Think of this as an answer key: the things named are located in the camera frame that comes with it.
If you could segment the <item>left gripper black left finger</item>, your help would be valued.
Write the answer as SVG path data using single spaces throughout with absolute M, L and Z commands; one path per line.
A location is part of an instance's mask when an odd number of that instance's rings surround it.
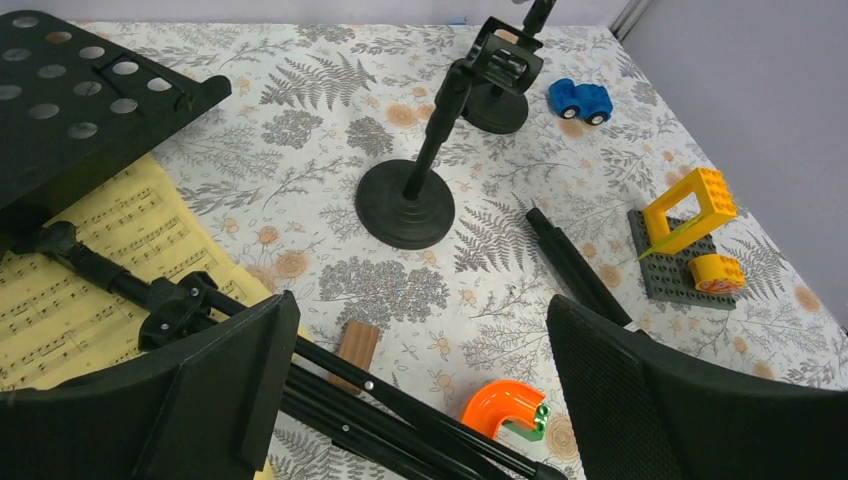
M 290 294 L 136 359 L 1 397 L 5 479 L 250 479 L 300 320 Z

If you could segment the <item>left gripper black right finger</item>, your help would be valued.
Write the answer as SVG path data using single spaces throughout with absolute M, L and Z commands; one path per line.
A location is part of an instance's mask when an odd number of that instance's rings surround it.
M 843 479 L 847 395 L 727 369 L 561 295 L 546 324 L 589 479 Z

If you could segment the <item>yellow sheet music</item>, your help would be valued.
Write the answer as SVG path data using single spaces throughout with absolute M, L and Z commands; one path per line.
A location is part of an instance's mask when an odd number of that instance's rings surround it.
M 139 335 L 140 356 L 208 330 L 250 308 L 221 294 L 202 271 L 190 273 L 179 282 L 164 277 L 145 282 L 81 243 L 75 226 L 67 221 L 34 232 L 16 246 L 16 251 L 51 257 L 93 285 L 144 308 L 147 317 Z

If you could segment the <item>black round stand base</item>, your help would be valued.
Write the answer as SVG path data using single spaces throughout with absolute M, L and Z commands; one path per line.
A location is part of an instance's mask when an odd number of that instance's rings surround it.
M 468 53 L 453 61 L 435 97 L 435 109 L 414 161 L 394 159 L 369 169 L 358 183 L 355 210 L 379 241 L 402 250 L 421 250 L 440 242 L 455 218 L 446 182 L 432 170 L 472 91 L 482 79 L 510 94 L 522 94 L 538 77 L 543 43 L 491 17 Z

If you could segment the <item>black microphone stand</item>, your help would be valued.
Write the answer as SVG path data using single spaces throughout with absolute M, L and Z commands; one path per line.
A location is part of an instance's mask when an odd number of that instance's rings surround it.
M 461 115 L 470 124 L 501 135 L 523 126 L 528 117 L 525 92 L 543 66 L 536 55 L 543 43 L 535 35 L 554 5 L 534 1 L 520 30 L 495 17 L 484 22 L 465 59 L 472 79 Z

